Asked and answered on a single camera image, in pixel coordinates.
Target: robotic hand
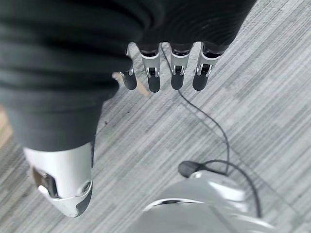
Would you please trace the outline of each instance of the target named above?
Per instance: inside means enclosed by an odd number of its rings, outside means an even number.
[[[87,208],[97,123],[118,90],[112,72],[136,87],[129,42],[152,92],[160,89],[159,43],[171,45],[172,87],[180,89],[192,45],[202,42],[193,79],[202,90],[254,3],[2,0],[0,102],[48,201],[70,217]]]

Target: metal finger segment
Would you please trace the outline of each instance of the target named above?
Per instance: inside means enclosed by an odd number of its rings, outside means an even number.
[[[128,57],[131,57],[130,52],[129,52],[129,48],[126,49],[126,55]],[[137,80],[136,80],[136,76],[134,73],[133,65],[131,65],[131,67],[128,71],[120,72],[120,74],[122,76],[124,85],[127,89],[134,90],[137,87]]]
[[[222,53],[209,52],[205,44],[201,43],[201,50],[198,56],[196,73],[193,78],[192,86],[195,90],[201,91],[207,84],[208,77],[212,69],[216,66]]]
[[[179,90],[183,86],[184,73],[188,65],[189,55],[193,44],[170,44],[171,46],[171,69],[172,88]]]
[[[148,86],[152,92],[160,90],[160,44],[156,45],[138,45],[141,53],[142,63],[148,78]]]

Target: black fingertip pad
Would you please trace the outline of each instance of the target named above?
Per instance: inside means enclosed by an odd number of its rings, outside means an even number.
[[[184,76],[180,75],[180,73],[176,73],[176,75],[172,75],[172,80],[171,80],[171,84],[172,84],[172,88],[174,88],[175,90],[179,90],[184,83]]]
[[[151,75],[151,77],[148,77],[148,85],[149,89],[156,93],[160,90],[161,84],[160,84],[160,76],[156,77],[154,74]]]
[[[192,83],[194,90],[202,91],[207,84],[207,80],[208,77],[205,76],[205,73],[202,73],[200,76],[195,73]]]
[[[133,75],[126,73],[124,76],[122,76],[122,78],[127,89],[134,90],[137,87],[136,76],[134,73]]]

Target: floor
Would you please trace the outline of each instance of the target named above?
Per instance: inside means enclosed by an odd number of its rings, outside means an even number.
[[[163,44],[169,55],[168,45]],[[281,233],[311,232],[311,4],[259,0],[204,91],[191,86],[196,45],[182,93],[214,117],[231,145],[231,160],[254,180],[264,219]],[[136,76],[147,87],[137,48]],[[142,208],[182,178],[179,162],[225,158],[221,132],[171,88],[161,55],[161,90],[128,91],[123,84],[103,106],[89,208],[62,216],[33,185],[20,146],[0,149],[0,232],[125,233]],[[246,181],[251,212],[254,200]]]

